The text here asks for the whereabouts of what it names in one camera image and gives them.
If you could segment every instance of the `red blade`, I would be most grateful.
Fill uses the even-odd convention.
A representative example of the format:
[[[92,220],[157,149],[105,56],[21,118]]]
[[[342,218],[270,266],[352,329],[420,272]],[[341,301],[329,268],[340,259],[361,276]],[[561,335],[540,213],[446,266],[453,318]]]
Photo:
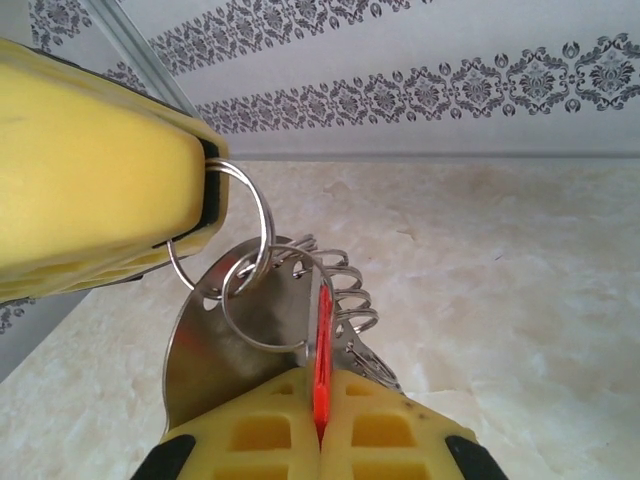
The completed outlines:
[[[316,424],[320,445],[322,445],[322,437],[329,423],[332,307],[329,289],[326,285],[322,285],[318,302],[318,339],[313,376],[313,420]]]

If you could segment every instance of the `black rubber grip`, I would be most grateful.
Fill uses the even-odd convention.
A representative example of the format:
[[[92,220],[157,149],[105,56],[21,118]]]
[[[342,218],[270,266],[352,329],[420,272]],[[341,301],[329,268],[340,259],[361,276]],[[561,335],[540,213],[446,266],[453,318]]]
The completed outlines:
[[[196,439],[191,435],[180,435],[155,447],[131,480],[178,480],[178,475],[187,462]]]
[[[482,445],[457,435],[447,437],[445,442],[464,480],[508,480],[489,451]]]

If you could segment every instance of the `key ring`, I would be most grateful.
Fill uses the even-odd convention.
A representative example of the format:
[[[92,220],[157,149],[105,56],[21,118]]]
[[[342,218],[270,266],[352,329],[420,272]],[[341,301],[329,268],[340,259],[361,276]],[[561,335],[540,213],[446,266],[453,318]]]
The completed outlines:
[[[280,245],[280,244],[269,245],[268,250],[269,252],[273,252],[274,250],[275,251],[283,250],[285,252],[295,253],[304,258],[308,258],[313,262],[314,266],[320,271],[320,274],[322,275],[322,279],[329,291],[329,299],[331,303],[330,316],[331,318],[333,318],[334,311],[335,311],[335,292],[333,289],[333,282],[331,281],[331,276],[327,273],[327,270],[325,269],[322,262],[318,258],[314,257],[311,253],[291,245]],[[229,288],[231,285],[231,280],[233,279],[233,277],[237,275],[238,271],[240,270],[240,267],[245,262],[247,262],[253,255],[255,255],[255,251],[249,252],[246,255],[244,255],[242,258],[240,258],[233,265],[233,267],[231,267],[231,269],[227,272],[227,275],[224,277],[224,281],[222,282],[222,288],[220,289],[220,297],[221,297],[220,305],[222,306],[222,312],[224,313],[224,318],[227,321],[227,325],[245,342],[247,342],[252,347],[260,350],[264,350],[267,352],[274,352],[274,353],[289,353],[304,347],[307,343],[306,340],[300,340],[298,343],[295,343],[293,345],[271,345],[268,343],[263,343],[246,335],[242,330],[240,330],[238,325],[236,325],[236,322],[234,321],[233,316],[229,311],[229,297],[230,297]]]
[[[271,266],[271,247],[274,245],[274,241],[276,238],[275,232],[275,222],[273,221],[273,214],[271,213],[271,208],[269,204],[264,198],[264,195],[260,191],[260,189],[256,186],[256,184],[235,165],[220,159],[207,159],[205,162],[205,171],[207,172],[220,172],[226,173],[227,175],[239,180],[244,185],[246,185],[251,194],[253,195],[253,199],[256,202],[258,207],[258,213],[260,215],[260,247],[258,248],[258,256],[256,257],[254,268],[248,271],[248,275],[244,278],[244,281],[240,284],[240,286],[233,292],[228,292],[226,295],[229,297],[235,297],[239,295],[243,291],[253,287],[256,285],[264,276],[267,274],[270,266]],[[175,244],[172,239],[167,240],[167,250],[169,252],[169,260],[173,265],[174,270],[176,271],[182,283],[184,283],[189,290],[195,290],[196,283],[189,278],[187,273],[184,271],[180,263],[180,259],[175,250]],[[244,262],[249,260],[249,256],[244,259]],[[213,288],[212,292],[206,292],[206,297],[211,300],[222,301],[222,290]]]

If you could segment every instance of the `yellow plastic casing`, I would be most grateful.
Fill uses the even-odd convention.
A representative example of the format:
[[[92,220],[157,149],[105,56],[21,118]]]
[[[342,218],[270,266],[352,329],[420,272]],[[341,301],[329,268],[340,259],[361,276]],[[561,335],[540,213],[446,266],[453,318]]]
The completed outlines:
[[[168,260],[204,198],[204,122],[0,39],[0,302],[91,288]],[[176,243],[200,251],[217,220]]]
[[[178,480],[317,479],[319,444],[305,375],[304,368],[289,370],[171,430],[161,443],[195,438]]]
[[[464,480],[445,440],[476,444],[471,430],[348,371],[332,374],[320,450],[305,374],[286,372],[174,428],[133,480]],[[192,450],[171,445],[189,436]]]
[[[445,439],[476,443],[453,420],[355,373],[331,375],[322,480],[464,480]]]

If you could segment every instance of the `beige tile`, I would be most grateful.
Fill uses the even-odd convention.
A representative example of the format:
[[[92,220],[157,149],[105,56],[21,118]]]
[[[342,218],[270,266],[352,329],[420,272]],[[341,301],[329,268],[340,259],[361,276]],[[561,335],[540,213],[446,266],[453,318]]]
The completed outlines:
[[[245,164],[278,231],[365,275],[367,342],[513,479],[632,479],[640,452],[640,169]],[[230,215],[194,276],[255,236]],[[3,478],[122,479],[164,427],[187,291],[166,268],[92,292],[0,385]]]

